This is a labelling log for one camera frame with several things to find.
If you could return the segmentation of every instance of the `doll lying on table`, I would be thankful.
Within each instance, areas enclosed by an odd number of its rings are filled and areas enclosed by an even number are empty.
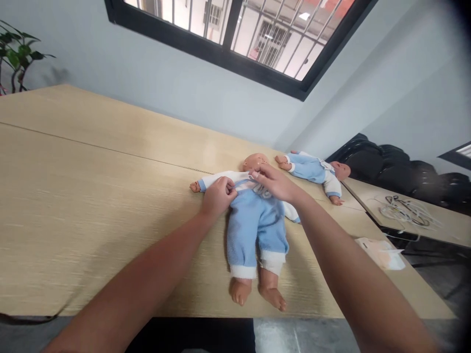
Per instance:
[[[339,162],[327,163],[305,152],[291,151],[284,156],[275,157],[278,166],[296,177],[307,179],[316,184],[323,184],[330,202],[340,206],[345,201],[340,182],[350,175],[350,167]]]
[[[288,253],[285,230],[286,216],[294,207],[273,197],[268,190],[249,176],[250,169],[258,170],[268,158],[262,153],[248,156],[243,172],[221,172],[206,176],[190,185],[193,192],[205,192],[220,177],[228,177],[235,183],[237,197],[232,201],[232,211],[227,228],[227,260],[233,277],[230,293],[232,300],[244,305],[252,291],[252,280],[257,277],[255,247],[260,248],[261,270],[259,292],[280,311],[286,302],[278,291],[278,276]]]

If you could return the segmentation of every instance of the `window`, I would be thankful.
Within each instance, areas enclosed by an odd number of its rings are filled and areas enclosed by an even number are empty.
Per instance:
[[[439,158],[471,170],[471,141],[442,154]]]
[[[221,19],[222,7],[211,4],[211,13],[209,15],[208,24],[219,29],[219,22]],[[205,2],[205,15],[203,17],[203,23],[206,23],[206,16],[208,15],[208,2]]]
[[[105,3],[115,24],[303,101],[376,1]]]

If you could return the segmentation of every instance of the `table surface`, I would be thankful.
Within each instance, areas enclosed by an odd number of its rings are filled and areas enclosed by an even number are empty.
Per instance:
[[[2,112],[8,105],[0,100]],[[203,197],[188,188],[201,171],[6,124],[0,124],[0,171],[0,312],[11,315],[52,315],[65,303],[63,315],[77,313],[126,263],[191,218]],[[319,203],[352,236],[386,239],[365,212]],[[156,315],[342,317],[302,227],[288,220],[290,252],[279,286],[287,313],[256,290],[244,307],[234,304],[226,220],[218,220]],[[418,315],[453,318],[406,264],[386,273]]]
[[[380,226],[404,230],[408,233],[468,248],[471,247],[471,217],[427,202],[414,200],[423,204],[432,217],[443,224],[443,227],[435,228],[435,230],[425,229],[410,222],[400,222],[386,218],[379,211],[379,209],[384,206],[380,201],[386,202],[385,196],[398,195],[402,200],[413,200],[411,197],[397,194],[355,179],[348,178],[344,180],[343,183]]]
[[[276,166],[275,156],[283,154],[70,85],[5,96],[0,107],[0,123],[210,174],[239,170],[256,152]],[[322,185],[289,177],[314,199],[330,202]],[[344,207],[364,211],[343,186],[342,199]]]

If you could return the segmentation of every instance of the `floor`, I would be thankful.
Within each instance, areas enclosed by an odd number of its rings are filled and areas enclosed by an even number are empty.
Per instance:
[[[411,263],[434,261],[408,257]],[[440,295],[446,295],[460,281],[461,266],[418,268],[418,272]],[[452,352],[461,326],[463,306],[469,298],[469,288],[445,302],[458,320],[426,320],[444,352]],[[66,326],[71,318],[61,317],[39,326],[8,326],[0,324],[0,353],[38,352]],[[343,319],[255,319],[258,353],[349,353],[359,352],[353,333]]]

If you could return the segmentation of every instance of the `forearm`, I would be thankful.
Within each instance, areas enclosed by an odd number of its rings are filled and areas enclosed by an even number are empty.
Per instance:
[[[123,352],[187,273],[215,223],[199,213],[121,270],[72,320],[47,352]]]
[[[304,191],[298,194],[293,206],[360,347],[435,352],[421,320],[384,272],[315,200]]]

